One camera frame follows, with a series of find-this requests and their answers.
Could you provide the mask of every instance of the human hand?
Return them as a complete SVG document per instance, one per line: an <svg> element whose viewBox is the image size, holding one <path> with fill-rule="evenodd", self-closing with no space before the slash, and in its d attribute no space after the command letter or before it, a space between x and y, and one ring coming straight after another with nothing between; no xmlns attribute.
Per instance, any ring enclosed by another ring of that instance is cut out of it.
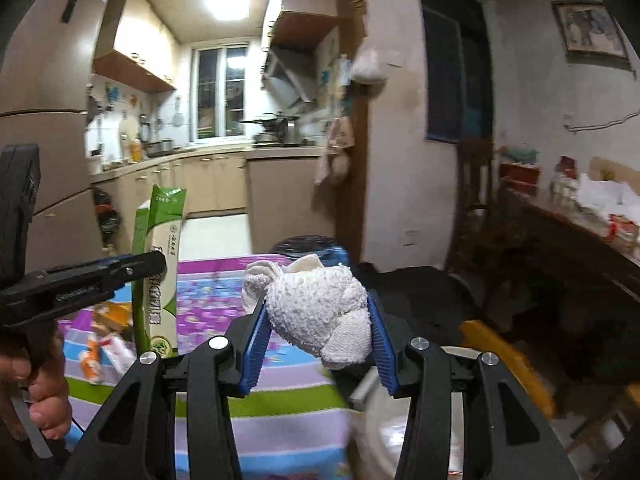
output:
<svg viewBox="0 0 640 480"><path fill-rule="evenodd" d="M9 383L21 381L28 385L34 401L29 411L31 420L42 430L44 437L55 440L68 433L71 405L62 345L62 334L57 332L50 345L49 358L36 372L32 372L27 352L11 338L0 335L0 418L14 438L27 438L14 412L8 388Z"/></svg>

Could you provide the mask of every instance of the ceiling light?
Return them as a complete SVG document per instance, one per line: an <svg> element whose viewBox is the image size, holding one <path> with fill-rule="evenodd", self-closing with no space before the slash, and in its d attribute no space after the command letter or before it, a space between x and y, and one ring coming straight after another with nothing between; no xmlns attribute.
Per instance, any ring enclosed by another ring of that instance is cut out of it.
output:
<svg viewBox="0 0 640 480"><path fill-rule="evenodd" d="M249 0L205 0L205 3L220 22L244 20L249 15Z"/></svg>
<svg viewBox="0 0 640 480"><path fill-rule="evenodd" d="M231 70L244 70L246 66L246 56L233 56L226 58L226 64Z"/></svg>

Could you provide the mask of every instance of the kitchen counter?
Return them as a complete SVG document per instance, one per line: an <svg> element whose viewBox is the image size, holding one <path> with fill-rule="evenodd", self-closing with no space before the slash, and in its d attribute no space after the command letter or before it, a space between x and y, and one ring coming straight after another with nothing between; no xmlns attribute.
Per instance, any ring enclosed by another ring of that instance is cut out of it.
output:
<svg viewBox="0 0 640 480"><path fill-rule="evenodd" d="M218 146L185 146L175 151L171 155L157 156L142 162L136 162L116 168L114 170L103 171L90 176L92 184L106 182L119 178L134 171L146 170L158 164L166 164L179 158L191 156L217 155L220 153L241 153L244 158L294 158L294 157L318 157L322 155L323 147L320 146L294 146L282 148L255 148L246 144L218 145Z"/></svg>

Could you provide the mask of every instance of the metal screw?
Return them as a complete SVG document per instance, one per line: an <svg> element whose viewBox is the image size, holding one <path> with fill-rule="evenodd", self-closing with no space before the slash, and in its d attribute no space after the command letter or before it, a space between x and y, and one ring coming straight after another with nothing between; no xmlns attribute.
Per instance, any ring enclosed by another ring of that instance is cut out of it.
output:
<svg viewBox="0 0 640 480"><path fill-rule="evenodd" d="M497 365L500 362L500 359L493 352L485 352L482 354L482 362L489 366Z"/></svg>
<svg viewBox="0 0 640 480"><path fill-rule="evenodd" d="M229 344L229 339L222 335L217 335L209 339L209 346L214 350L222 350Z"/></svg>
<svg viewBox="0 0 640 480"><path fill-rule="evenodd" d="M140 356L140 362L143 365L150 365L156 362L157 358L158 356L156 355L155 352L145 352Z"/></svg>
<svg viewBox="0 0 640 480"><path fill-rule="evenodd" d="M416 350L426 350L429 348L429 342L423 337L414 337L411 339L411 346Z"/></svg>

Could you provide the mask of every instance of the kitchen floor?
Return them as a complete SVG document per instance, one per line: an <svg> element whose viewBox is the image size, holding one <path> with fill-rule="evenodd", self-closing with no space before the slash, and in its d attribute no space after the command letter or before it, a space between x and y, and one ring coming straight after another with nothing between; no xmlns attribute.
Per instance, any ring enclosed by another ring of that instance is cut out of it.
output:
<svg viewBox="0 0 640 480"><path fill-rule="evenodd" d="M181 262L252 254L248 215L191 218L182 224Z"/></svg>

